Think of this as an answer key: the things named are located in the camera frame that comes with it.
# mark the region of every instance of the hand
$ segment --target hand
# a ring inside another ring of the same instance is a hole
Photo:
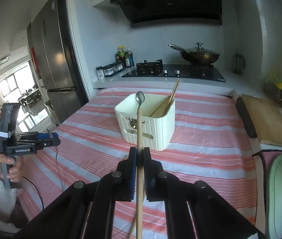
[[[5,156],[4,154],[0,154],[0,179],[3,180],[3,174],[1,169],[1,163],[4,164],[14,164],[14,158]],[[23,156],[19,156],[17,162],[14,167],[11,167],[9,173],[7,174],[7,178],[11,182],[19,182],[22,178],[22,170],[23,167]]]

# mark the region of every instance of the pan lid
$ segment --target pan lid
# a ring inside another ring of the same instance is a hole
[[[214,51],[212,51],[212,50],[203,48],[203,47],[202,47],[203,44],[200,43],[200,42],[197,42],[196,45],[197,45],[196,48],[187,49],[187,51],[189,51],[190,53],[197,53],[197,54],[206,54],[206,55],[213,54],[213,55],[219,55],[219,53],[217,53],[217,52],[214,52]]]

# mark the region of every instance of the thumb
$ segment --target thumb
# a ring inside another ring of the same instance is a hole
[[[0,163],[14,164],[14,158],[0,154]]]

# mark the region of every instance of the refrigerator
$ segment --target refrigerator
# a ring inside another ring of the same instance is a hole
[[[49,0],[31,24],[31,34],[44,87],[62,123],[88,102],[73,52],[65,0]]]

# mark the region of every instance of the black glass cooktop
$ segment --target black glass cooktop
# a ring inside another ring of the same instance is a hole
[[[125,74],[122,77],[177,77],[213,80],[226,82],[221,73],[214,66],[194,66],[194,65],[162,65],[161,71],[151,71],[137,64],[137,69]]]

